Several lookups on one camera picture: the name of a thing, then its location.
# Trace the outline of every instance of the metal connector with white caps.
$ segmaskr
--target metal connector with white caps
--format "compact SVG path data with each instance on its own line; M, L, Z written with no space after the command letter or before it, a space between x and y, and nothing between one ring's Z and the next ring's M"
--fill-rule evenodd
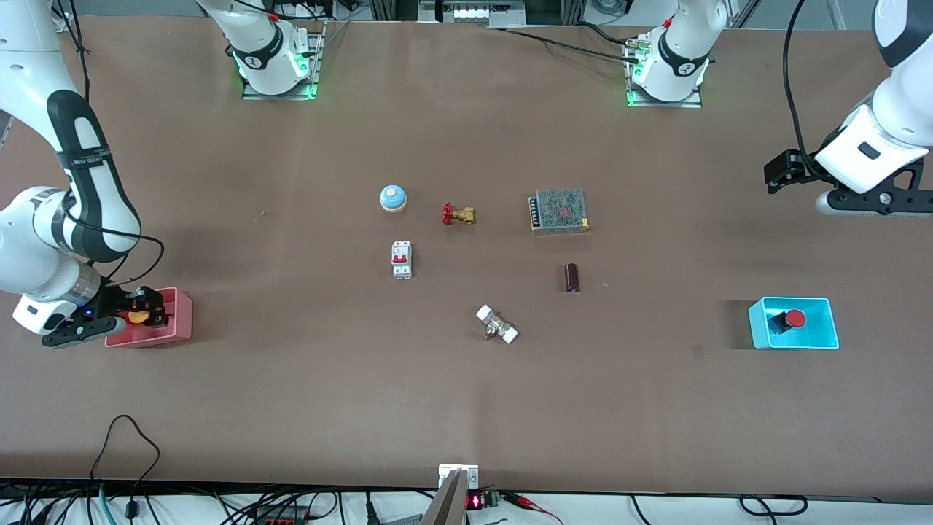
M483 305L476 313L476 317L486 325L486 341L498 335L507 344L511 344L519 335L519 331L499 317L499 312L489 305Z

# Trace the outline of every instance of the red button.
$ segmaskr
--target red button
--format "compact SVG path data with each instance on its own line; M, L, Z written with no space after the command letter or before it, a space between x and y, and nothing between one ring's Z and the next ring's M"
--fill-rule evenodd
M799 310L790 310L784 317L791 328L803 328L807 323L807 316Z

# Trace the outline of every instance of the white bracket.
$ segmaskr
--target white bracket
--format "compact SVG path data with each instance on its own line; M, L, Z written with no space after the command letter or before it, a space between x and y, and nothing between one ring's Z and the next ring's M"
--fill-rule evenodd
M444 484L447 475L453 470L465 470L469 475L469 489L476 490L480 487L480 466L479 465L461 465L456 463L442 463L438 466L438 487Z

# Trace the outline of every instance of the white circuit breaker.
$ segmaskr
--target white circuit breaker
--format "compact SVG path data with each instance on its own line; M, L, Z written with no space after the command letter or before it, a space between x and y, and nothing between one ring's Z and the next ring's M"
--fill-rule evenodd
M411 241L392 243L392 275L396 279L411 278Z

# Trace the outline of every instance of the white cap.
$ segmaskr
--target white cap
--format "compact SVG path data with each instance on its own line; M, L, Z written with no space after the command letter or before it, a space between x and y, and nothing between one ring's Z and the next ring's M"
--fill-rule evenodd
M506 333L502 336L502 340L505 341L506 343L511 344L511 342L514 341L515 338L518 337L518 335L519 335L519 331L515 330L515 327L512 327L512 328L509 328L506 331Z
M476 317L479 320L486 321L491 313L493 313L493 309L489 305L483 305L480 311L476 313Z

